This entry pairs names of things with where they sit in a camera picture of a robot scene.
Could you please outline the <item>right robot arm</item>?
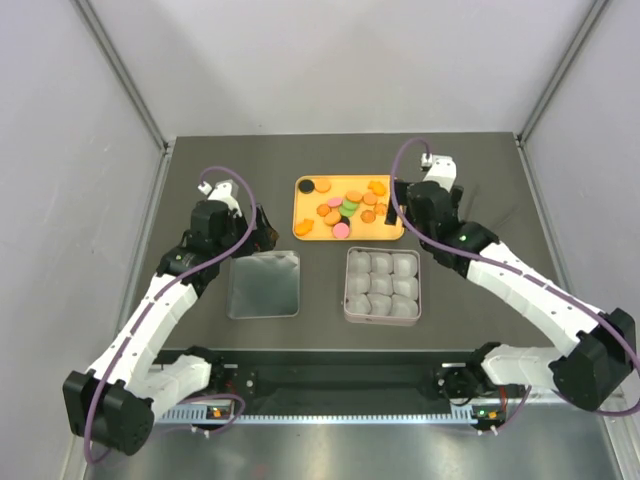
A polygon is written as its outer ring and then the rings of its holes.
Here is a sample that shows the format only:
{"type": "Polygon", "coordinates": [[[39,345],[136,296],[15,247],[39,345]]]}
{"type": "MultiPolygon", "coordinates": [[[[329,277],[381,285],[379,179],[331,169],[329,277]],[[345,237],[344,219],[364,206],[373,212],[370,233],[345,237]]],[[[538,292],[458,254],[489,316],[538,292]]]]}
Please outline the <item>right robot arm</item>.
{"type": "Polygon", "coordinates": [[[639,366],[636,325],[620,308],[604,312],[571,296],[524,264],[490,230],[458,217],[463,190],[435,181],[390,185],[387,218],[399,219],[441,266],[486,289],[539,329],[549,348],[488,342],[466,364],[441,374],[441,391],[475,398],[501,386],[555,391],[572,405],[599,412],[639,366]]]}

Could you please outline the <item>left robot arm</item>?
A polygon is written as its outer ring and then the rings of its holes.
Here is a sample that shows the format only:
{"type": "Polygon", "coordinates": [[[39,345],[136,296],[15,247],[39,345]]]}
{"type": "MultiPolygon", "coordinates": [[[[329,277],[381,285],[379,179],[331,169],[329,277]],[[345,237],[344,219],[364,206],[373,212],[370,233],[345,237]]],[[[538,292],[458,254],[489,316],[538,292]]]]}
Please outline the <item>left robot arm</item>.
{"type": "Polygon", "coordinates": [[[226,258],[271,251],[278,234],[261,205],[244,217],[231,200],[202,200],[190,227],[160,260],[140,304],[104,353],[84,372],[73,371],[62,392],[72,433],[93,447],[131,456],[146,443],[158,419],[200,391],[216,396],[227,374],[192,349],[161,372],[150,368],[169,334],[218,276],[226,258]]]}

